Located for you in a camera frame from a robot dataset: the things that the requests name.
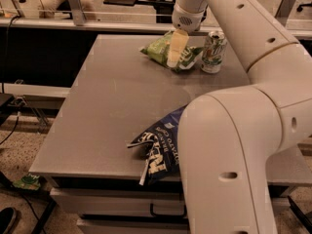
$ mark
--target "drawer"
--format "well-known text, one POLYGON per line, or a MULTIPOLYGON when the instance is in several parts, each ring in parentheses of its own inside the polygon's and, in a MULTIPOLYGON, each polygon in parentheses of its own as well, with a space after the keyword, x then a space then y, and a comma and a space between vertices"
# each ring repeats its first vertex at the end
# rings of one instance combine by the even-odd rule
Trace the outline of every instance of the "drawer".
POLYGON ((51 196, 70 214, 186 218, 183 196, 177 193, 53 188, 51 196))
POLYGON ((187 224, 78 219, 84 234, 190 234, 187 224))

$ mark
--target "green object on floor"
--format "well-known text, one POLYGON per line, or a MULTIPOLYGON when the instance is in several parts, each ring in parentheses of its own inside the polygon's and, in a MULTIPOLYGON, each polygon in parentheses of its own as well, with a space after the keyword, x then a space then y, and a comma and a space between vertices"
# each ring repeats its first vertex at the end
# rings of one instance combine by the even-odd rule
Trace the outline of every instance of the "green object on floor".
POLYGON ((41 186, 39 177, 39 175, 25 175, 21 179, 14 181, 13 186, 19 189, 37 191, 41 186))

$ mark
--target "snack bag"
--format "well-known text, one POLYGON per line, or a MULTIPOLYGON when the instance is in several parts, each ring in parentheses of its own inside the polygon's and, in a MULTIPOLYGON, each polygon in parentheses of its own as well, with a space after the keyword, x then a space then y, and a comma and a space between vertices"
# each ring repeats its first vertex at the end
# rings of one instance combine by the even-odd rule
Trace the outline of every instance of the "snack bag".
POLYGON ((137 136, 128 148, 146 145, 145 168, 139 184, 153 184, 179 171, 177 154, 178 122, 186 105, 166 115, 137 136))
POLYGON ((142 47, 139 50, 148 55, 151 59, 159 64, 167 67, 175 72, 192 68, 196 63, 198 56, 203 51, 203 47, 189 47, 186 45, 175 67, 168 67, 168 52, 173 37, 173 32, 167 32, 163 37, 150 43, 148 46, 142 47))

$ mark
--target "soda can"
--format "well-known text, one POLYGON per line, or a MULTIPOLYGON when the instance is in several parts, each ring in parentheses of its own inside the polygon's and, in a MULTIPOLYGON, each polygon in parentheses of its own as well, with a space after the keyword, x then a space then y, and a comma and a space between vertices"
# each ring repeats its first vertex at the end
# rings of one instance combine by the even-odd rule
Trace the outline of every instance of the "soda can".
POLYGON ((221 69, 223 55, 227 40, 222 31, 211 31, 208 33, 202 55, 202 70, 215 74, 221 69))

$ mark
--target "green chip bag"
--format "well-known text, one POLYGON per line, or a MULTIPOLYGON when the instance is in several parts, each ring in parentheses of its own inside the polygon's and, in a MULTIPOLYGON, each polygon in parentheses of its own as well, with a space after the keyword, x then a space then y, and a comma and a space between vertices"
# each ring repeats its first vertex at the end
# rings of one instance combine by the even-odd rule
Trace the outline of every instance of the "green chip bag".
POLYGON ((186 46, 182 52, 180 59, 176 67, 168 67, 168 51, 171 43, 173 32, 167 32, 163 37, 157 39, 156 41, 150 43, 149 45, 142 47, 140 51, 145 55, 148 55, 151 59, 155 60, 159 64, 175 71, 180 72, 181 70, 187 70, 192 68, 196 63, 198 56, 203 51, 203 47, 189 47, 186 46))

